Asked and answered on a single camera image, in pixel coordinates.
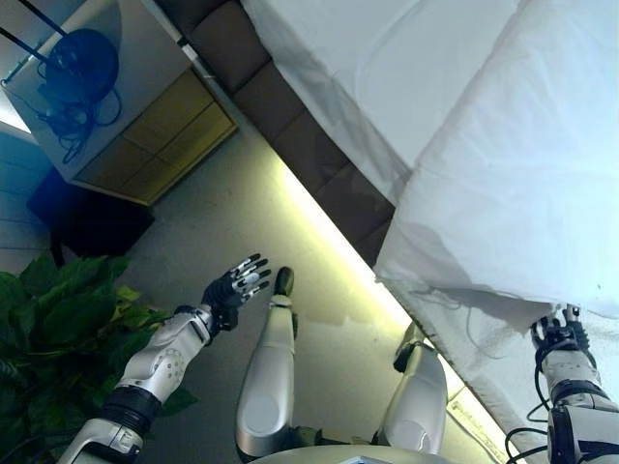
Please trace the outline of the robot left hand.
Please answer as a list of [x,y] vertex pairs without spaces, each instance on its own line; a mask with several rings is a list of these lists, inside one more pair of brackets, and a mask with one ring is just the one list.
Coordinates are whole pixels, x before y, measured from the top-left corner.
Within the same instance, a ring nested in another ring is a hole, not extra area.
[[268,287],[268,263],[260,253],[253,254],[206,287],[201,303],[210,307],[218,332],[235,329],[239,308]]

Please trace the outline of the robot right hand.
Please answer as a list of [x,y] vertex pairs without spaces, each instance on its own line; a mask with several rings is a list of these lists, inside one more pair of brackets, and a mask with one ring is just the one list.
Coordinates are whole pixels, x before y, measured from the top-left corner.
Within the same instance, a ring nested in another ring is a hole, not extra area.
[[579,306],[565,304],[536,321],[530,328],[534,347],[543,353],[553,350],[587,352],[589,337],[582,326],[580,315]]

